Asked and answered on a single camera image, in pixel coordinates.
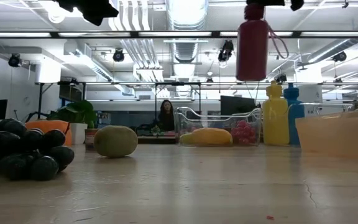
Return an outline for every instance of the red water bottle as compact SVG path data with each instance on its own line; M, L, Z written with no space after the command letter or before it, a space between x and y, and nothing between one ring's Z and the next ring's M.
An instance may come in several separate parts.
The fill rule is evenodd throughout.
M244 10L244 19L237 35L237 71L240 81L261 81L266 78L269 25L262 20L265 7L252 3Z

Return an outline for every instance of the cantaloupe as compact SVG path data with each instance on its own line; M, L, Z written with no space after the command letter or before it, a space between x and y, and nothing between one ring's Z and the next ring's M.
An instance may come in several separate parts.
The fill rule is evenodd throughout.
M94 135L93 144L99 155L120 158L135 151L137 135L125 126L106 126Z
M200 128L190 134L181 135L180 143L195 146L231 145L233 144L233 138L231 134L224 129Z

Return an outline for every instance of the plant pot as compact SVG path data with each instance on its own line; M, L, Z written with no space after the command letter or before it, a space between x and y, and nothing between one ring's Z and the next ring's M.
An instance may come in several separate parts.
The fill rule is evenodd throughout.
M72 144L84 144L85 142L85 129L88 127L87 124L82 123L70 123Z
M93 139L94 135L99 131L99 129L86 129L85 130L85 149L86 150L94 150L93 147Z

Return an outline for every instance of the woman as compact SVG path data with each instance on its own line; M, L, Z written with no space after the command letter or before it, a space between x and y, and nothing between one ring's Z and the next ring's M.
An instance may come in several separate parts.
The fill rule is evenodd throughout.
M173 122L173 108L169 100L164 100L162 102L158 119L162 130L173 131L175 129Z

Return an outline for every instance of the table surface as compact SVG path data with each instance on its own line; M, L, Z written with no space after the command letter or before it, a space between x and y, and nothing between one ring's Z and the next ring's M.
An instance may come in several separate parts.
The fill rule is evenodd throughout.
M0 223L358 224L358 161L268 146L74 150L55 180L0 177Z

